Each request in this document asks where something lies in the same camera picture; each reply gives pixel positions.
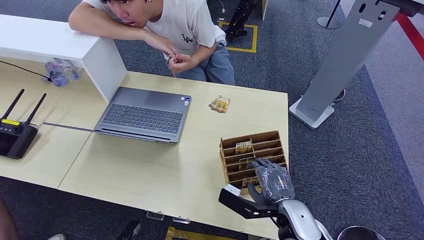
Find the laptop hinge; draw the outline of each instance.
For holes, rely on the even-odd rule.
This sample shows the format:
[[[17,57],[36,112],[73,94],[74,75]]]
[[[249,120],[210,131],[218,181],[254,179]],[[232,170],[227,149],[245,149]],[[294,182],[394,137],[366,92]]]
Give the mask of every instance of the laptop hinge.
[[[143,140],[152,141],[152,142],[156,142],[156,141],[167,142],[167,143],[171,142],[171,139],[165,138],[165,137],[150,136],[150,135],[145,135],[145,134],[140,134],[140,133],[119,131],[119,130],[113,130],[113,129],[108,129],[108,128],[102,128],[101,131],[98,131],[98,133],[101,133],[101,134],[106,133],[106,134],[111,134],[111,135],[121,136],[121,137],[127,137],[127,138],[132,138],[132,139],[143,139]]]

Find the gray carpet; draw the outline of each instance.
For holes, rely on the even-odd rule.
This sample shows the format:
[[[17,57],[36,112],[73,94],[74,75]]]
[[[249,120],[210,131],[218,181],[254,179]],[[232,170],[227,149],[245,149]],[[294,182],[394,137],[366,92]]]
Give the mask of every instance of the gray carpet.
[[[351,0],[342,1],[350,11]],[[424,16],[411,18],[424,36]],[[424,200],[424,60],[394,22],[365,63],[399,148]]]
[[[0,14],[58,21],[66,21],[78,3],[78,0],[0,1]],[[226,8],[234,9],[237,1],[223,3]],[[212,19],[216,19],[221,4],[216,0],[209,0],[208,4]],[[236,84],[288,93],[289,104],[299,99],[338,33],[316,23],[318,17],[331,12],[333,5],[332,0],[270,0],[264,22],[257,8],[248,21],[258,25],[257,53],[230,52]],[[336,16],[344,18],[341,10]],[[142,42],[116,43],[128,70],[169,74],[159,51]],[[393,149],[399,146],[391,137],[390,126],[384,124],[387,121],[384,112],[378,111],[381,105],[365,67],[354,76],[346,91],[346,98],[335,106],[336,112],[315,131],[289,117],[289,158],[296,198],[309,207],[333,237],[348,226],[362,225],[389,240],[424,239],[424,222],[417,215],[424,212],[423,204],[416,201],[417,189],[402,155],[394,154]],[[70,233],[70,240],[99,239],[90,234],[99,234],[92,227],[97,221],[106,229],[100,239],[113,239],[116,231],[112,229],[122,227],[128,219],[116,218],[116,213],[141,216],[136,209],[14,180],[0,180],[0,194],[14,205],[12,212],[24,240],[42,240],[59,230]],[[44,204],[31,204],[31,199]],[[66,200],[67,204],[57,204],[58,200]],[[68,206],[73,206],[73,214],[67,214]],[[57,217],[55,212],[63,214]],[[145,231],[163,233],[167,227],[163,222],[153,222],[146,225]],[[195,229],[195,226],[190,224],[187,228]],[[203,226],[199,231],[212,230]],[[236,233],[222,234],[230,237]],[[162,238],[146,235],[146,239]]]

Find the laptop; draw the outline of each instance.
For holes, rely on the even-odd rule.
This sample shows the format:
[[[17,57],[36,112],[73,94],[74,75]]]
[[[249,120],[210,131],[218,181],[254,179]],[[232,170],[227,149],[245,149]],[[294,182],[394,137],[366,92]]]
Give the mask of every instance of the laptop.
[[[176,144],[190,102],[189,95],[119,87],[94,132]]]

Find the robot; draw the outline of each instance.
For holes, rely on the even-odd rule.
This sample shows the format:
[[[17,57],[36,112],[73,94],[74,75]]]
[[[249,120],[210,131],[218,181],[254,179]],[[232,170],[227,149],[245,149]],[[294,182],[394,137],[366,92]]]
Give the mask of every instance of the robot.
[[[259,0],[240,0],[237,9],[229,22],[226,33],[226,39],[232,42],[239,37],[246,37],[248,31],[244,30],[245,23],[247,22],[252,10],[256,8]]]
[[[250,201],[228,184],[221,189],[220,203],[245,219],[271,218],[278,227],[280,240],[333,240],[308,207],[294,199],[294,187],[285,167],[263,158],[257,158],[248,167],[254,168],[261,192],[249,183],[247,188],[254,200]]]

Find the plastic water bottle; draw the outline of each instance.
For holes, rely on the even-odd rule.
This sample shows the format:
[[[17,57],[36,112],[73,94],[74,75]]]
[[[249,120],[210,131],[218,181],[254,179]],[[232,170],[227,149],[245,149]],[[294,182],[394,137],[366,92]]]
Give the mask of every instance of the plastic water bottle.
[[[55,62],[49,61],[45,63],[45,70],[47,75],[51,78],[53,84],[57,87],[64,87],[68,84],[68,80],[63,74],[62,68],[57,65]]]
[[[81,77],[80,71],[71,60],[54,58],[54,61],[63,69],[63,74],[69,82],[77,80]]]

